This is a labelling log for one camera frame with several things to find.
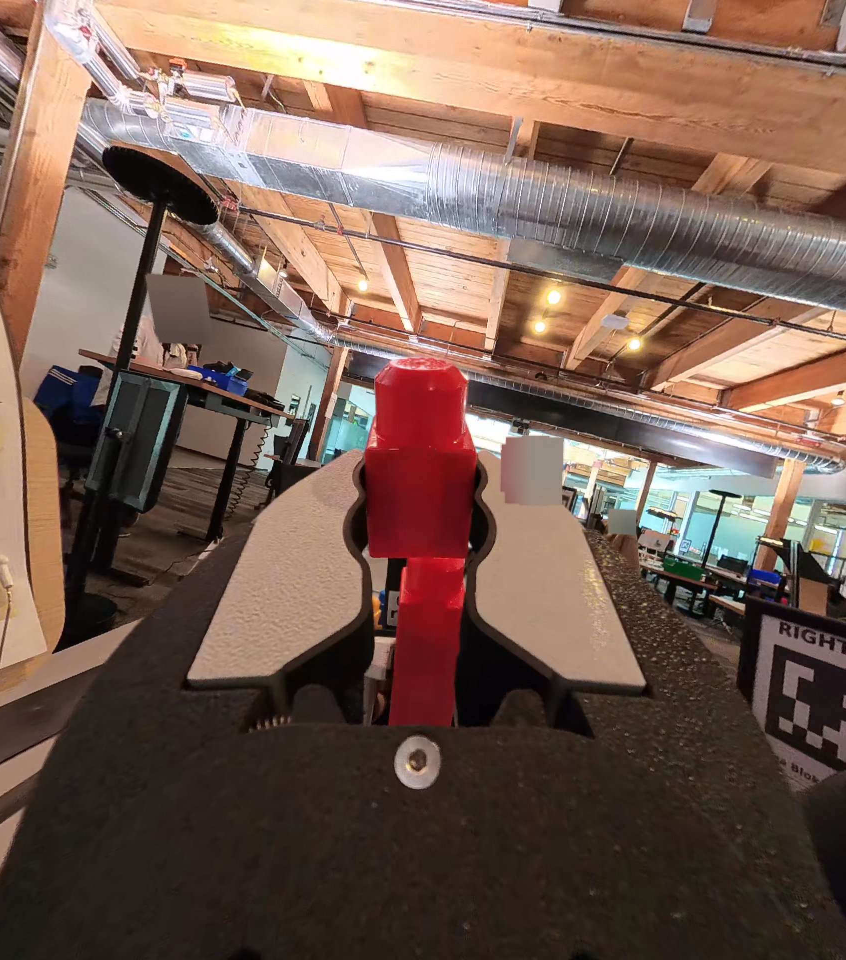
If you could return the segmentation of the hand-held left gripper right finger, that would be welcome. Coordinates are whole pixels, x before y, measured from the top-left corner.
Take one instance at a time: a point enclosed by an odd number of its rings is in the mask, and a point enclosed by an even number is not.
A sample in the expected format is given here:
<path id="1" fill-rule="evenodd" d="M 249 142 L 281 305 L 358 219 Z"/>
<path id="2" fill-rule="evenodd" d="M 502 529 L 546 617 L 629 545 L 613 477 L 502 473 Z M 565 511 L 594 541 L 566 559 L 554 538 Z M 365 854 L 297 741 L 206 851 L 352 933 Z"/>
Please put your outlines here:
<path id="1" fill-rule="evenodd" d="M 465 591 L 465 718 L 490 721 L 513 691 L 548 721 L 580 721 L 577 693 L 640 697 L 648 683 L 578 519 L 562 503 L 521 503 L 503 461 L 477 456 Z"/>

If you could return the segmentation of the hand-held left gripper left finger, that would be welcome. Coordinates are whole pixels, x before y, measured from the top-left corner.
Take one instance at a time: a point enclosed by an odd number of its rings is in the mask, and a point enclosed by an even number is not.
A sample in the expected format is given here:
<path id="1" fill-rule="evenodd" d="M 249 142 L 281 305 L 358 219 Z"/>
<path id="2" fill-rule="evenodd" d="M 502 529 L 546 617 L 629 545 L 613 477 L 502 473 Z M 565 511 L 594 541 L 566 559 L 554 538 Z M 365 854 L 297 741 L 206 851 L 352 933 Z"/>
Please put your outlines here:
<path id="1" fill-rule="evenodd" d="M 255 521 L 196 656 L 195 690 L 265 690 L 277 713 L 303 688 L 344 712 L 374 653 L 363 454 L 343 454 Z"/>

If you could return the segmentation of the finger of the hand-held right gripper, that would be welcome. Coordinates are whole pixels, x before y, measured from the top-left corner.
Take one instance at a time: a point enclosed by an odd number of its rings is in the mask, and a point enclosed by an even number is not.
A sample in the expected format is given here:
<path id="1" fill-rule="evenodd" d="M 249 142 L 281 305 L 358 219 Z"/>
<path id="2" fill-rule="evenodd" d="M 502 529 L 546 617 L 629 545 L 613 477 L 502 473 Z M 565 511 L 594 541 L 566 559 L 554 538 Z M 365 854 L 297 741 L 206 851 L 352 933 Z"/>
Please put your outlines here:
<path id="1" fill-rule="evenodd" d="M 385 723 L 391 686 L 392 666 L 389 663 L 370 664 L 364 673 L 362 686 L 362 724 L 364 726 Z"/>

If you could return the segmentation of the wooden desk black legs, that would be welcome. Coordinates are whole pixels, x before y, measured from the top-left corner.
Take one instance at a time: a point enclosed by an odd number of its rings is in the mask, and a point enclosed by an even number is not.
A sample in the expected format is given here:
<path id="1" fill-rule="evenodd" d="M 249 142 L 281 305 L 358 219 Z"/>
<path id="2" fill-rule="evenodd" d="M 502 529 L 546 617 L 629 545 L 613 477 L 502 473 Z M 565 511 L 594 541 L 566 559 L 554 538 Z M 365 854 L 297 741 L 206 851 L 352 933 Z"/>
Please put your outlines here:
<path id="1" fill-rule="evenodd" d="M 694 579 L 659 565 L 642 563 L 641 574 L 646 582 L 654 582 L 657 586 L 660 584 L 665 586 L 662 594 L 664 602 L 673 609 L 675 609 L 677 593 L 680 590 L 687 592 L 690 595 L 689 613 L 693 612 L 698 599 L 705 602 L 717 590 L 715 582 L 706 579 Z"/>

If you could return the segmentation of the black panel on easel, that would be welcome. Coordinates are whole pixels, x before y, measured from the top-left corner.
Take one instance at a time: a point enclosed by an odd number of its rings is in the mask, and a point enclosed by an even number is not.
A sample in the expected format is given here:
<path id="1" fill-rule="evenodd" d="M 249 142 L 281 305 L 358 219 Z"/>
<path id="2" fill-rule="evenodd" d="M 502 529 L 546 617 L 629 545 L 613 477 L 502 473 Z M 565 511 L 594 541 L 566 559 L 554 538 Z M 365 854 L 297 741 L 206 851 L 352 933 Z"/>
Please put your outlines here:
<path id="1" fill-rule="evenodd" d="M 287 464 L 281 459 L 274 459 L 264 481 L 266 497 L 258 510 L 268 507 L 274 498 L 278 498 L 310 474 L 314 474 L 320 467 L 319 462 L 309 460 Z"/>

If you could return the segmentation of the black standing desk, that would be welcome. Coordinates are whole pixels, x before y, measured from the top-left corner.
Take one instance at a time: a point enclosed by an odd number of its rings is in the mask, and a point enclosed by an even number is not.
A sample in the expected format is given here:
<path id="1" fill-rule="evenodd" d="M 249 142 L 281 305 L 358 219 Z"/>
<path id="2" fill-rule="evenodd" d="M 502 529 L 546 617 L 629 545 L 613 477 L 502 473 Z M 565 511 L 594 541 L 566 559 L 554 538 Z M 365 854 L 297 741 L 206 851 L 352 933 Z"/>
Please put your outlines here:
<path id="1" fill-rule="evenodd" d="M 233 489 L 248 426 L 263 426 L 269 431 L 275 419 L 283 419 L 288 424 L 293 424 L 295 417 L 273 404 L 256 402 L 244 395 L 222 390 L 210 381 L 197 380 L 188 370 L 157 368 L 139 361 L 131 361 L 128 369 L 140 376 L 181 384 L 187 392 L 186 400 L 189 406 L 225 415 L 237 421 L 206 534 L 190 535 L 205 543 L 221 539 L 224 535 L 224 522 L 231 515 L 230 505 L 238 503 L 238 499 L 233 499 Z"/>

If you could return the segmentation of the black floor lamp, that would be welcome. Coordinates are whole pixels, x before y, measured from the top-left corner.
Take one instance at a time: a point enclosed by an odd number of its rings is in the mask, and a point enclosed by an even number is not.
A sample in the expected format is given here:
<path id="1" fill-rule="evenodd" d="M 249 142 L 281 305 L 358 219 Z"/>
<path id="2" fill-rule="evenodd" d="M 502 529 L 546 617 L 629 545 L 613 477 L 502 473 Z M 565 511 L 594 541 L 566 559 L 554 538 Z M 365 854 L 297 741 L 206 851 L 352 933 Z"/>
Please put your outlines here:
<path id="1" fill-rule="evenodd" d="M 716 513 L 715 513 L 715 516 L 714 516 L 712 528 L 711 528 L 711 531 L 710 531 L 710 534 L 709 534 L 709 538 L 708 538 L 708 540 L 707 540 L 707 542 L 706 542 L 706 546 L 705 546 L 705 548 L 704 548 L 704 550 L 703 550 L 703 552 L 702 552 L 702 556 L 701 556 L 701 559 L 700 559 L 700 568 L 701 568 L 702 570 L 704 570 L 704 569 L 706 568 L 707 563 L 708 563 L 708 560 L 709 560 L 709 557 L 710 557 L 710 554 L 711 554 L 711 552 L 712 552 L 713 545 L 714 545 L 714 541 L 715 541 L 716 534 L 717 534 L 718 524 L 719 524 L 719 522 L 720 522 L 721 515 L 722 515 L 722 513 L 723 513 L 723 510 L 724 510 L 726 501 L 727 501 L 727 500 L 736 500 L 736 499 L 740 499 L 740 498 L 741 498 L 741 496 L 740 496 L 739 494 L 732 493 L 732 492 L 730 492 L 730 491 L 728 491 L 728 490 L 722 490 L 722 489 L 714 489 L 714 488 L 713 488 L 713 489 L 711 489 L 711 490 L 709 491 L 709 493 L 712 494 L 714 497 L 717 497 L 717 498 L 718 498 L 718 503 L 717 503 L 717 509 L 716 509 Z"/>

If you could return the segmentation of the long blue storage bin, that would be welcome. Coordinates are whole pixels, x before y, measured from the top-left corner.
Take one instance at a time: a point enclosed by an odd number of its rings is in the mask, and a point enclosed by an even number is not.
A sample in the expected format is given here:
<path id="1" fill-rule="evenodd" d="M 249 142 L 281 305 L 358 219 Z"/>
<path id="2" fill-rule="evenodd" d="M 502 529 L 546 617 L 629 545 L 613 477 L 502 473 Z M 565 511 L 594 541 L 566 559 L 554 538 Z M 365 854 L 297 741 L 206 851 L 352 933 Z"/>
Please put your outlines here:
<path id="1" fill-rule="evenodd" d="M 205 382 L 211 383 L 216 388 L 240 397 L 246 395 L 248 380 L 252 376 L 252 372 L 248 369 L 225 363 L 210 366 L 190 365 L 188 370 L 199 374 Z"/>

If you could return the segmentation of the blue striped jacket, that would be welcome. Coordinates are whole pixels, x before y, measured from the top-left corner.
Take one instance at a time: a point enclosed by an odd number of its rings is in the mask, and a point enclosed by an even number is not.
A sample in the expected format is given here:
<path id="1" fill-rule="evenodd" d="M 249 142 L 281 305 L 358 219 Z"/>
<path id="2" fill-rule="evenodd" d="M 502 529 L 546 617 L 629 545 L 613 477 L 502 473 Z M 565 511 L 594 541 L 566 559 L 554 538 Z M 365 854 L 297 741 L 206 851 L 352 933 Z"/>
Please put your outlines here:
<path id="1" fill-rule="evenodd" d="M 106 414 L 108 373 L 98 366 L 54 365 L 47 371 L 34 402 L 60 448 L 95 449 Z"/>

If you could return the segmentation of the framed marker sign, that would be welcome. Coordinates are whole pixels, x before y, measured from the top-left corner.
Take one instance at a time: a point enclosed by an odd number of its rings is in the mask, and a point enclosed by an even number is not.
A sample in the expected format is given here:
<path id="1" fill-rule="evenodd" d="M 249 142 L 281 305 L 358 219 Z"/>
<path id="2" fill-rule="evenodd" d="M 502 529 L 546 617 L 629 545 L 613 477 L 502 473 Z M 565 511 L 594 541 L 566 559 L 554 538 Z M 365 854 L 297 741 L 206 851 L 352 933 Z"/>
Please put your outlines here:
<path id="1" fill-rule="evenodd" d="M 846 620 L 747 599 L 737 687 L 793 793 L 846 771 Z"/>

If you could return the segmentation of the black rubber mat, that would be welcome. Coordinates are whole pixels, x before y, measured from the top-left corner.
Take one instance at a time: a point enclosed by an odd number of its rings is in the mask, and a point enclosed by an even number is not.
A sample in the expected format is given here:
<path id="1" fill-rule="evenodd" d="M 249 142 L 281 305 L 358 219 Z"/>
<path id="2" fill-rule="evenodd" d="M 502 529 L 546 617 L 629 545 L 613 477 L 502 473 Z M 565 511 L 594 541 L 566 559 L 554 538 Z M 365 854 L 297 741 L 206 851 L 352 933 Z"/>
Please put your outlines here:
<path id="1" fill-rule="evenodd" d="M 0 706 L 0 765 L 55 738 L 98 672 L 85 671 Z"/>

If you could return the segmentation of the large silver air duct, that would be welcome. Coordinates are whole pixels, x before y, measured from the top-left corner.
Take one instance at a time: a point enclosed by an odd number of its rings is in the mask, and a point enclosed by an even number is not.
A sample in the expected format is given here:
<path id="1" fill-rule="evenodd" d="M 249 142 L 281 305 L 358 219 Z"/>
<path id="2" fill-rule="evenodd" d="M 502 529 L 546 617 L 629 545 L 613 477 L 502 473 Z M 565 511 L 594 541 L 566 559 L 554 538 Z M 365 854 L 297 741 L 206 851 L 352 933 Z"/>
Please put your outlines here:
<path id="1" fill-rule="evenodd" d="M 108 141 L 246 186 L 846 312 L 846 222 L 751 197 L 239 106 L 173 101 L 151 117 L 91 98 L 82 119 Z"/>

